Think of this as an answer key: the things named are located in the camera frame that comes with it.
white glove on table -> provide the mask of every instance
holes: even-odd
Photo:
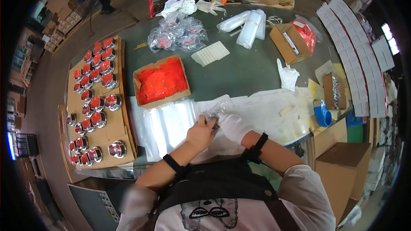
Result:
[[[219,114],[218,125],[229,140],[241,145],[245,134],[252,131],[252,126],[246,125],[240,116],[236,114]]]
[[[217,15],[217,13],[215,11],[222,11],[222,12],[226,12],[226,10],[224,8],[221,8],[219,6],[223,6],[223,3],[220,2],[205,2],[204,0],[198,0],[198,2],[196,3],[196,6],[199,10],[206,12],[206,13],[210,13],[212,15]]]

hand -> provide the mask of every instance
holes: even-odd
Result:
[[[251,126],[245,125],[240,116],[236,114],[219,114],[218,125],[229,140],[241,145],[245,134],[252,131]]]
[[[207,122],[206,117],[200,115],[194,126],[187,131],[185,142],[196,148],[198,153],[202,152],[210,145],[215,134],[217,134],[217,131],[213,130],[213,126],[216,122],[216,118]]]

stack of plastic bags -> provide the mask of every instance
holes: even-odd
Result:
[[[207,32],[201,21],[189,17],[180,11],[169,13],[159,21],[160,26],[150,31],[147,38],[150,50],[157,53],[161,49],[186,53],[195,52],[206,45]]]
[[[217,24],[217,28],[222,32],[230,32],[244,24],[236,43],[251,49],[255,38],[265,39],[265,20],[266,15],[261,9],[244,11]]]

red plastic bag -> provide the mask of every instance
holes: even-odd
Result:
[[[316,42],[315,33],[310,29],[310,27],[308,27],[305,20],[297,18],[292,20],[290,23],[294,25],[294,27],[300,33],[302,39],[304,39],[311,53],[313,53]]]

small box of metal parts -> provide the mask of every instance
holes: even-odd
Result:
[[[327,109],[347,109],[345,85],[342,77],[335,73],[323,76],[324,97]]]

